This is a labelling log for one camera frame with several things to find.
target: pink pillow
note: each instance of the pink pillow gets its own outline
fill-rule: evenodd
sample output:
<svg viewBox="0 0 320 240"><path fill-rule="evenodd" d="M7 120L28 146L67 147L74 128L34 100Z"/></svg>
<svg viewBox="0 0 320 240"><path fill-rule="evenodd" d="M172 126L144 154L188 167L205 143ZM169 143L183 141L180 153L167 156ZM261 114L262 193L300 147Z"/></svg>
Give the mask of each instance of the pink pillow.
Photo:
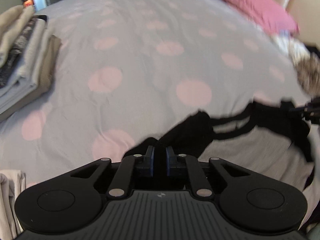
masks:
<svg viewBox="0 0 320 240"><path fill-rule="evenodd" d="M245 13L259 24L266 33L274 34L280 31L299 33L298 24L284 8L274 0L224 0Z"/></svg>

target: polka dot bedding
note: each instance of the polka dot bedding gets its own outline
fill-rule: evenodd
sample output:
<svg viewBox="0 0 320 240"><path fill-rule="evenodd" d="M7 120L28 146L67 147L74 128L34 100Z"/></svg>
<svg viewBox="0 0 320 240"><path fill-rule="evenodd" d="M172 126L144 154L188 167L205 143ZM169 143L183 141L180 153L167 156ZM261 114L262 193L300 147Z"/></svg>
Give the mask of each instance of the polka dot bedding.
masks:
<svg viewBox="0 0 320 240"><path fill-rule="evenodd" d="M0 124L0 169L23 170L30 186L98 158L119 162L198 109L220 117L252 98L310 99L290 60L220 0L64 0L39 14L62 39L55 82ZM310 137L317 160L316 128Z"/></svg>

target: metal screw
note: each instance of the metal screw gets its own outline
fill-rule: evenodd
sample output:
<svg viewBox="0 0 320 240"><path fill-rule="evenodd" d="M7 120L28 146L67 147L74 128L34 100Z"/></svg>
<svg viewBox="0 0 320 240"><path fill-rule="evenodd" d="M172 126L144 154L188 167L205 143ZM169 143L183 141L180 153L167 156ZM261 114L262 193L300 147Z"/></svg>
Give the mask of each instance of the metal screw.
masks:
<svg viewBox="0 0 320 240"><path fill-rule="evenodd" d="M212 191L206 188L202 188L197 190L197 195L200 197L210 197L212 195Z"/></svg>
<svg viewBox="0 0 320 240"><path fill-rule="evenodd" d="M124 194L124 190L120 188L114 188L109 190L109 195L113 197L121 197Z"/></svg>

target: gray bed sheet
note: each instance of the gray bed sheet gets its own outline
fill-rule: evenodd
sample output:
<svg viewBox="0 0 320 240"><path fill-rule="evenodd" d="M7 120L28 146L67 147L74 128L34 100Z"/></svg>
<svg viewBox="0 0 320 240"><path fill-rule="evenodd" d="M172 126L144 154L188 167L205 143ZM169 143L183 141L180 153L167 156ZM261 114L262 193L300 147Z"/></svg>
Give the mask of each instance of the gray bed sheet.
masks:
<svg viewBox="0 0 320 240"><path fill-rule="evenodd" d="M122 155L190 113L310 98L290 60L220 0L65 0L39 12L62 39L51 91L0 124L0 169L30 186ZM310 135L318 163L319 135ZM304 191L319 200L318 172Z"/></svg>

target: ribbed surface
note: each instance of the ribbed surface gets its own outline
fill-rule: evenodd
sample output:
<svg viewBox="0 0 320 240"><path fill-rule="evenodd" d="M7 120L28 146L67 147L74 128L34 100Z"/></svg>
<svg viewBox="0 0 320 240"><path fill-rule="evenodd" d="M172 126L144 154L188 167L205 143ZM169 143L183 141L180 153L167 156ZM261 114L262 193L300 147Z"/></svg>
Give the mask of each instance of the ribbed surface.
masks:
<svg viewBox="0 0 320 240"><path fill-rule="evenodd" d="M135 191L112 201L91 225L62 236L25 232L19 240L303 240L297 232L256 236L229 225L213 203L195 200L187 191Z"/></svg>

